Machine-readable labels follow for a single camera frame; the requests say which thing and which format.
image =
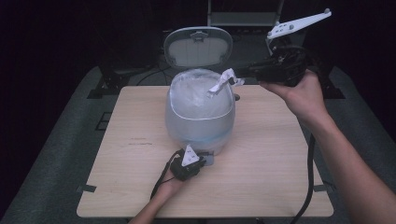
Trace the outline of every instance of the hand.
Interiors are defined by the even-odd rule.
[[[303,79],[296,87],[287,87],[275,83],[259,83],[262,87],[280,96],[289,110],[297,116],[304,125],[328,116],[318,76],[306,70]]]
[[[181,181],[175,178],[175,176],[172,174],[170,169],[166,171],[165,176],[163,177],[163,181],[166,181],[162,183],[157,190],[157,193],[155,195],[161,195],[165,197],[166,200],[170,199],[172,196],[174,196],[187,182],[186,181]]]

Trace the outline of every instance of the black background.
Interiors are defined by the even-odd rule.
[[[90,21],[86,9],[92,1],[85,2],[0,1],[0,217],[71,94],[96,66],[90,41],[94,35],[92,24],[98,18],[92,12],[94,22]],[[114,2],[120,6],[129,3],[131,10],[148,3],[151,9],[144,18],[136,15],[138,22],[148,23],[145,29],[161,31],[205,25],[206,0]],[[233,1],[225,5],[219,2],[222,6],[233,4]],[[268,1],[269,6],[273,4],[274,1]],[[286,0],[281,20],[320,13],[325,7],[332,10],[329,19],[309,28],[305,44],[328,64],[339,66],[352,77],[362,97],[396,139],[395,32],[390,24],[395,7],[392,5],[393,1],[385,0]],[[256,8],[249,8],[254,4],[243,6],[246,10]]]

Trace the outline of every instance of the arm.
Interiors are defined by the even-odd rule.
[[[174,178],[168,170],[163,180],[169,180],[158,187],[154,197],[148,204],[132,219],[129,224],[149,224],[155,218],[160,209],[172,198],[185,184],[185,182]]]
[[[368,167],[326,110],[316,74],[289,88],[261,82],[315,136],[353,223],[396,223],[396,195]]]

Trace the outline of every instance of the open lid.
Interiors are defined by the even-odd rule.
[[[233,38],[217,27],[188,27],[166,37],[163,48],[165,59],[172,67],[209,67],[228,60]]]

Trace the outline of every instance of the wooden table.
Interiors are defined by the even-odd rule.
[[[164,123],[169,87],[120,93],[78,205],[81,217],[134,217],[149,201],[165,163],[178,150]],[[293,217],[308,188],[307,143],[285,103],[260,86],[234,88],[233,134],[225,148],[163,207],[157,217]],[[315,185],[321,185],[314,167]],[[314,192],[306,217],[333,212]]]

